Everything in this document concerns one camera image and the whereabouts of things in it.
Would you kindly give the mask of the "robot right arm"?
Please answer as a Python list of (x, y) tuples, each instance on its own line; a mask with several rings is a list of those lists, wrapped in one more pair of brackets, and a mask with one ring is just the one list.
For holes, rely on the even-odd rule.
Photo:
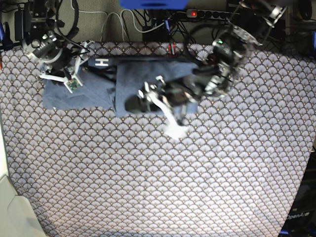
[(79, 5), (72, 1), (74, 20), (68, 33), (59, 18), (60, 0), (35, 0), (29, 10), (30, 31), (22, 41), (26, 56), (41, 66), (40, 78), (63, 84), (70, 93), (83, 85), (79, 76), (82, 64), (89, 59), (91, 41), (75, 42), (78, 34)]

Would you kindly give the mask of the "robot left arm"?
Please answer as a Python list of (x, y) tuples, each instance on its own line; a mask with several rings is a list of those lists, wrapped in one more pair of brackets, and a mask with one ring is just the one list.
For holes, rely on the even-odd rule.
[(197, 67), (189, 75), (172, 80), (158, 75), (156, 82), (144, 82), (138, 93), (125, 101), (125, 109), (133, 114), (162, 112), (167, 119), (164, 133), (176, 140), (184, 138), (189, 130), (183, 124), (187, 107), (204, 96), (226, 96), (246, 57), (254, 47), (263, 45), (289, 5), (289, 0), (241, 0), (224, 25), (218, 26), (220, 33), (204, 61), (190, 53), (188, 41), (193, 34), (213, 25), (194, 27), (183, 47)]

